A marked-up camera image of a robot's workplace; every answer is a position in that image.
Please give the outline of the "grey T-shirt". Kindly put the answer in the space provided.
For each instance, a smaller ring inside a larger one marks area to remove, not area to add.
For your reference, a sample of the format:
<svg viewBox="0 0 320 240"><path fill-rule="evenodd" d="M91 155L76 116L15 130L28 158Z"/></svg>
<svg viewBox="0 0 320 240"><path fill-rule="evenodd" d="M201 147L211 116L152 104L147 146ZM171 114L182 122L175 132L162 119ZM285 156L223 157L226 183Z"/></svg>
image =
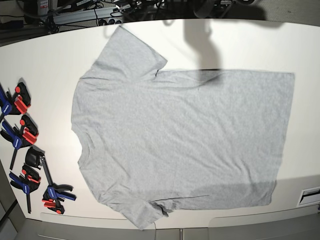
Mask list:
<svg viewBox="0 0 320 240"><path fill-rule="evenodd" d="M174 210L269 205L294 74L166 63L118 27L79 79L71 124L94 198L140 230Z"/></svg>

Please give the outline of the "aluminium extrusion rail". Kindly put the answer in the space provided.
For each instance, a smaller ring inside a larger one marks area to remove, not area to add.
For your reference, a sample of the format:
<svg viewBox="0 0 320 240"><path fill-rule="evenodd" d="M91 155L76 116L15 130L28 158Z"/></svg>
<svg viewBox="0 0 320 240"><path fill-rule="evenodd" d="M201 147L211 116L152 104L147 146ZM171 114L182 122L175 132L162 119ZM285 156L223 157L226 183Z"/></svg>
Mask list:
<svg viewBox="0 0 320 240"><path fill-rule="evenodd" d="M53 21L57 25L65 25L71 23L91 21L95 19L105 19L121 16L122 13L118 12L117 8L105 7L56 15L53 17Z"/></svg>

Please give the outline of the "long blue red bar clamp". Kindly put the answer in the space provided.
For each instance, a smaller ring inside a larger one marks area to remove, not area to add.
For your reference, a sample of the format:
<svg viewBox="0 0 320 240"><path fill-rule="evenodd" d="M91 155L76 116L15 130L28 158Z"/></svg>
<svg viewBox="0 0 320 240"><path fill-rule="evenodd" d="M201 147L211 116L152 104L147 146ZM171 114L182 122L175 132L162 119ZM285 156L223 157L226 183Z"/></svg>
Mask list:
<svg viewBox="0 0 320 240"><path fill-rule="evenodd" d="M37 169L40 169L40 166L42 166L48 182L48 186L42 197L43 205L49 210L59 215L63 215L65 213L65 209L61 202L64 202L65 199L75 201L77 198L76 195L72 194L73 187L67 184L54 183L45 154L42 151L36 150L34 147L30 147L26 153L25 162L30 167Z"/></svg>

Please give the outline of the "top blue red bar clamp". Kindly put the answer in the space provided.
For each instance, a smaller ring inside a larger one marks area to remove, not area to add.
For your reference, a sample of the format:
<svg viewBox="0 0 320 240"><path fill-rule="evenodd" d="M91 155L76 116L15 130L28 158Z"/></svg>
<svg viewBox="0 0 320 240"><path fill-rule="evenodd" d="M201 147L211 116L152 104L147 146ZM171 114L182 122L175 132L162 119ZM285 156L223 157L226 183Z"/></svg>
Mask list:
<svg viewBox="0 0 320 240"><path fill-rule="evenodd" d="M23 82L17 84L13 95L0 86L0 121L8 115L25 114L30 106L31 96Z"/></svg>

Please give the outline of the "white power strip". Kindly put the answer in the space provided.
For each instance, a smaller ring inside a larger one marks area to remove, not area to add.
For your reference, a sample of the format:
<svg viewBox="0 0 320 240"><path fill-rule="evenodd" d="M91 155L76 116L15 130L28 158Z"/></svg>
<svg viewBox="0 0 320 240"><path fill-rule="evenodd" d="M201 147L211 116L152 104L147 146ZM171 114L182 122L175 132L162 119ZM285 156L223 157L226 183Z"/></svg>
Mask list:
<svg viewBox="0 0 320 240"><path fill-rule="evenodd" d="M108 26L108 25L119 25L122 24L122 21L117 18L101 18L98 20L98 26Z"/></svg>

